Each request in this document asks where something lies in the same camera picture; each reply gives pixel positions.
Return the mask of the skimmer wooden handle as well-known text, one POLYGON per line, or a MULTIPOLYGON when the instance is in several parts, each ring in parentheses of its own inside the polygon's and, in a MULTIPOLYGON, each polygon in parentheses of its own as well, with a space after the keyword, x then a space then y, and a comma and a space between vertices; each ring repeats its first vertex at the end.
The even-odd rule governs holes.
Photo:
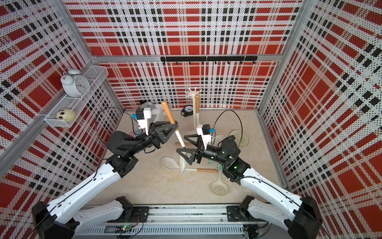
MULTIPOLYGON (((173 117, 173 115, 171 113, 171 110, 170 110, 170 108, 168 106, 168 103, 166 101, 162 101, 161 105, 162 105, 162 107, 163 107, 163 109, 164 109, 164 111, 165 111, 165 113, 166 113, 170 123, 177 125, 177 123, 175 122, 174 117, 173 117)), ((175 134, 177 136, 178 141, 182 145, 181 147, 182 148, 186 148, 185 145, 184 145, 184 140, 182 139, 182 136, 181 136, 181 134, 180 134, 178 129, 175 131, 175 134)), ((180 170, 181 170, 181 174, 183 174, 186 171, 186 164, 187 164, 186 161, 180 156, 180 170)))
POLYGON ((163 157, 161 160, 161 164, 164 168, 168 170, 180 170, 181 174, 185 171, 195 171, 195 172, 211 172, 217 173, 217 169, 209 169, 209 168, 186 168, 185 165, 179 165, 176 160, 171 157, 163 157))
POLYGON ((194 120, 195 120, 195 129, 200 124, 200 94, 196 94, 195 97, 195 113, 194 113, 194 120))

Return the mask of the cream utensil rack stand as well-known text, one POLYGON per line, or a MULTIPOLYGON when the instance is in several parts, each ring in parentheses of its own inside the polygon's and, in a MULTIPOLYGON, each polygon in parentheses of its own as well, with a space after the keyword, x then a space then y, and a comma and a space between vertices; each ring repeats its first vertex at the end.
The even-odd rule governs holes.
MULTIPOLYGON (((185 94, 186 94, 186 97, 190 97, 192 99, 192 106, 193 106, 193 108, 195 108, 195 97, 196 97, 196 94, 200 94, 200 97, 201 97, 202 90, 198 90, 197 88, 194 88, 192 90, 191 88, 188 88, 188 90, 185 91, 185 94)), ((195 129, 194 114, 193 114, 193 122, 194 122, 194 132, 197 132, 197 130, 195 129)))

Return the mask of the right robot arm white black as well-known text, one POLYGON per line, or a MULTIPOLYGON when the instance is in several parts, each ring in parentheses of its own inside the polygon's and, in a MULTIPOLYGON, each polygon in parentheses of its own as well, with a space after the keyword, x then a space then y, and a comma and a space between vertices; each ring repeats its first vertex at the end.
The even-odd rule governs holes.
POLYGON ((261 219, 286 230, 293 239, 315 239, 322 226, 322 216, 317 202, 310 196, 301 197, 266 179, 239 154, 241 150, 234 136, 222 140, 218 147, 204 142, 198 134, 186 135, 184 139, 195 146, 194 149, 177 149, 177 153, 189 164, 200 163, 202 158, 217 162, 229 181, 241 185, 262 198, 254 197, 242 201, 241 215, 247 220, 261 219))

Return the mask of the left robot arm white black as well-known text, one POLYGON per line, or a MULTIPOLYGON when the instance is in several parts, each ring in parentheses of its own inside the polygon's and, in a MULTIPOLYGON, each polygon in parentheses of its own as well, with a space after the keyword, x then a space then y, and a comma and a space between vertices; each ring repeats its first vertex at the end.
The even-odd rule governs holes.
POLYGON ((38 202, 32 207, 34 227, 41 239, 71 239, 79 232, 108 221, 133 219, 133 205, 126 197, 89 210, 82 207, 109 185, 126 176, 136 165, 135 157, 147 148, 159 149, 178 129, 177 122, 151 123, 148 134, 133 137, 114 132, 106 147, 113 153, 96 172, 70 191, 49 203, 38 202))

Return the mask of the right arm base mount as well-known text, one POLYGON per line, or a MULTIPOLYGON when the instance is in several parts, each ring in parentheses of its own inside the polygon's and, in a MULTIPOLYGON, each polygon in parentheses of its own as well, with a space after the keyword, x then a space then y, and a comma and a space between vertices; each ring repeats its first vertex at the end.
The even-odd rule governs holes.
POLYGON ((255 219, 249 213, 245 213, 239 206, 227 206, 227 219, 229 222, 254 222, 266 223, 265 220, 255 219))

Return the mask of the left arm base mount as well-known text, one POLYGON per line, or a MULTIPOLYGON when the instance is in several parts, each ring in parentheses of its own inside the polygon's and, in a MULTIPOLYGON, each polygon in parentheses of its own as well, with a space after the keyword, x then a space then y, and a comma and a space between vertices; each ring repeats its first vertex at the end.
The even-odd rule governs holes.
POLYGON ((149 207, 135 207, 125 209, 122 215, 116 220, 107 221, 108 223, 137 223, 147 222, 149 207))

